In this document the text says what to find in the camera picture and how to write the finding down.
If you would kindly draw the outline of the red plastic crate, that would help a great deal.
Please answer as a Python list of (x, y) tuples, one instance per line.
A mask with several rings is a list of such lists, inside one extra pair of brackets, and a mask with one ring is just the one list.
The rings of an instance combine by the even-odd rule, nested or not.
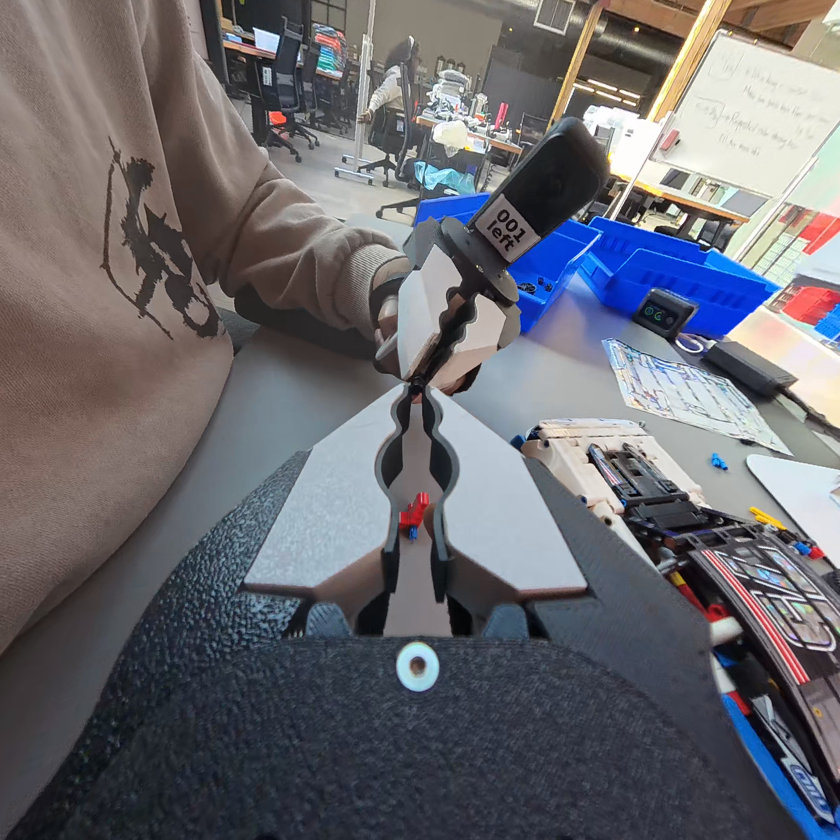
[(839, 292), (832, 288), (789, 285), (783, 290), (781, 312), (797, 322), (815, 327), (839, 303)]

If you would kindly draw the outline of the wooden pillar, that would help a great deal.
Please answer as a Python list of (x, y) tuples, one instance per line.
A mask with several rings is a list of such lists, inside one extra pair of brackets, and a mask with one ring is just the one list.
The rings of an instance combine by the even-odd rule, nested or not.
[(706, 1), (647, 113), (656, 123), (672, 113), (690, 83), (732, 1)]
[(589, 12), (585, 18), (584, 24), (581, 28), (581, 33), (575, 45), (569, 67), (563, 76), (560, 92), (554, 103), (553, 110), (549, 118), (549, 128), (552, 128), (555, 123), (562, 119), (570, 104), (574, 92), (574, 84), (579, 76), (585, 53), (592, 42), (596, 26), (599, 23), (602, 13), (605, 9), (609, 8), (610, 3), (610, 1), (596, 1), (590, 5)]

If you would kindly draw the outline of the teal plastic bag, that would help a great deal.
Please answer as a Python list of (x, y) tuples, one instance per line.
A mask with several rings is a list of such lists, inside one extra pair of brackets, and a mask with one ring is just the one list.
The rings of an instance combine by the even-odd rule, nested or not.
[(442, 191), (461, 196), (476, 194), (475, 176), (469, 172), (460, 172), (451, 167), (438, 169), (427, 161), (415, 160), (413, 173), (423, 192)]

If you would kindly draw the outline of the blue plastic bin with parts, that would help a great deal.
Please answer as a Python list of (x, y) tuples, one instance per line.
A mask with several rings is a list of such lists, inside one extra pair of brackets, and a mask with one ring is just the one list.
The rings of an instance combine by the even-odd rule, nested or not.
[[(488, 192), (483, 192), (471, 196), (425, 199), (418, 205), (413, 224), (418, 225), (428, 218), (441, 221), (444, 217), (454, 217), (466, 223), (487, 203), (489, 197)], [(521, 333), (529, 332), (564, 293), (600, 235), (599, 231), (587, 225), (569, 220), (510, 265), (509, 272), (516, 283), (523, 280), (536, 282), (530, 278), (544, 277), (553, 285), (547, 296), (532, 296), (519, 291)]]

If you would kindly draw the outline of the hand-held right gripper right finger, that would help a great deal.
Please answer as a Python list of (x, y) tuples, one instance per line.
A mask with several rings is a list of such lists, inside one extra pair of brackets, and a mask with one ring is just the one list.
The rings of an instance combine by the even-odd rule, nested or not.
[(583, 595), (587, 582), (526, 459), (452, 398), (423, 393), (429, 472), (441, 496), (432, 519), (435, 600), (471, 618), (500, 605)]

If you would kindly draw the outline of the long wooden table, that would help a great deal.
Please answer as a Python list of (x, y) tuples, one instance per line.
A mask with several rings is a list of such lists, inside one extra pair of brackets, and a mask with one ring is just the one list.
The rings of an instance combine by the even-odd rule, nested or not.
[(622, 195), (625, 193), (627, 186), (630, 185), (631, 194), (640, 193), (655, 202), (667, 201), (677, 206), (683, 213), (692, 217), (722, 219), (735, 225), (746, 224), (750, 220), (749, 215), (737, 213), (722, 205), (710, 204), (709, 202), (700, 200), (696, 196), (686, 192), (674, 191), (660, 184), (651, 185), (640, 178), (634, 180), (630, 175), (625, 175), (619, 171), (612, 171), (611, 177), (615, 184), (624, 184), (623, 187), (619, 188), (619, 193), (616, 198), (620, 208), (628, 201), (628, 198), (622, 198)]

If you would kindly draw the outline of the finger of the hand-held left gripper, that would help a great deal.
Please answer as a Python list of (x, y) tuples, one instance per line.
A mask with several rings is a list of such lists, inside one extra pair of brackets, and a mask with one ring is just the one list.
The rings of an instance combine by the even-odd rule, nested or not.
[(425, 370), (425, 384), (454, 390), (498, 352), (508, 322), (506, 310), (476, 294), (447, 326)]
[(474, 301), (459, 291), (462, 276), (452, 258), (433, 246), (423, 264), (404, 279), (397, 293), (395, 333), (398, 373), (403, 382), (460, 382), (474, 367), (464, 341), (475, 318)]

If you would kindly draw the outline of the grey desk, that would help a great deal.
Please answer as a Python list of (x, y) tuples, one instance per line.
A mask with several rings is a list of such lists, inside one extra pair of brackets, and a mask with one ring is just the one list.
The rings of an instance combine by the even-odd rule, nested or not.
[[(625, 405), (602, 346), (609, 339), (681, 359), (574, 278), (529, 333), (483, 363), (457, 401), (506, 440), (546, 418), (643, 422), (714, 508), (746, 517), (755, 506), (791, 523), (745, 465), (756, 448)], [(394, 385), (368, 362), (287, 332), (260, 329), (236, 355), (211, 423), (158, 507), (2, 656), (2, 837), (67, 756), (134, 625), (181, 558), (289, 457)], [(711, 466), (712, 453), (728, 471)]]

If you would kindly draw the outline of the person's beige printed sweatshirt torso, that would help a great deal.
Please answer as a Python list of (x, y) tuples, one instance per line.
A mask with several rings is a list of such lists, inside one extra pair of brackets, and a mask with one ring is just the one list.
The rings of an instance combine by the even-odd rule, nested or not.
[(207, 286), (268, 162), (182, 2), (2, 2), (2, 653), (202, 436), (234, 355)]

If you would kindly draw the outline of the black office chair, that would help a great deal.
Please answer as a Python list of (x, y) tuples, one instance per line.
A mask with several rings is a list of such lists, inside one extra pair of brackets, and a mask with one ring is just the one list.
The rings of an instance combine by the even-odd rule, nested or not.
[(277, 48), (271, 62), (255, 60), (257, 95), (251, 99), (253, 135), (258, 145), (286, 149), (293, 160), (301, 163), (301, 154), (292, 143), (295, 137), (308, 142), (313, 151), (318, 139), (304, 128), (303, 103), (298, 89), (298, 54), (302, 45), (302, 27), (281, 15), (276, 30)]
[(417, 143), (416, 116), (415, 109), (405, 114), (401, 110), (382, 107), (372, 114), (363, 112), (357, 118), (357, 126), (367, 130), (368, 144), (384, 154), (377, 161), (358, 165), (358, 173), (366, 176), (369, 186), (374, 183), (374, 171), (379, 169), (382, 169), (382, 184), (385, 187), (390, 184), (391, 174), (399, 182), (406, 180), (407, 152)]

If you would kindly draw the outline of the white rolling stand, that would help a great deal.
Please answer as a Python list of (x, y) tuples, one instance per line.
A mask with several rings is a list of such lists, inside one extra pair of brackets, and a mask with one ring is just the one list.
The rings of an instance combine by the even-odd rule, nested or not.
[(368, 186), (373, 184), (373, 177), (371, 171), (366, 168), (370, 162), (364, 160), (362, 157), (362, 153), (364, 151), (365, 124), (362, 123), (361, 120), (369, 101), (371, 87), (370, 68), (374, 49), (373, 33), (375, 26), (375, 7), (376, 1), (369, 1), (366, 30), (363, 33), (360, 53), (357, 107), (353, 134), (353, 152), (352, 154), (342, 158), (342, 165), (334, 168), (334, 176), (336, 178), (340, 179), (342, 177), (346, 177)]

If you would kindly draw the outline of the person's left hand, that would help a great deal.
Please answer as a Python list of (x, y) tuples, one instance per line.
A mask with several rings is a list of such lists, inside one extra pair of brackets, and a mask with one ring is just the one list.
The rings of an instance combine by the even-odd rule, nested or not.
[(381, 373), (402, 379), (397, 352), (397, 330), (398, 296), (391, 295), (383, 300), (377, 316), (377, 327), (374, 331), (374, 367)]

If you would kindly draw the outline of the person's left forearm beige sleeve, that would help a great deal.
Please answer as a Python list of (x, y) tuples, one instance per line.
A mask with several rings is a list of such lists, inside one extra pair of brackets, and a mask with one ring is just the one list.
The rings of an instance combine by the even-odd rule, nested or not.
[(234, 222), (213, 278), (234, 298), (250, 288), (269, 308), (303, 309), (339, 330), (371, 339), (371, 294), (409, 271), (407, 257), (382, 233), (350, 227), (270, 162)]

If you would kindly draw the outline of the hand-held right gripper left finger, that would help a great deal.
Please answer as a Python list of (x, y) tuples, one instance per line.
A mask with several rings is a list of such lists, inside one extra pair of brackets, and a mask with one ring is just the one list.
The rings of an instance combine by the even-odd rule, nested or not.
[(337, 605), (357, 634), (382, 636), (400, 569), (411, 387), (392, 388), (308, 452), (243, 580), (245, 592)]

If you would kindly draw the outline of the black device with green display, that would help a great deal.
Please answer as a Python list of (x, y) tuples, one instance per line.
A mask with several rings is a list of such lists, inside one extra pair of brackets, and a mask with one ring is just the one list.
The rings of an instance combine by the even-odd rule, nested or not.
[(674, 341), (698, 310), (695, 301), (654, 287), (648, 290), (631, 320), (667, 341)]

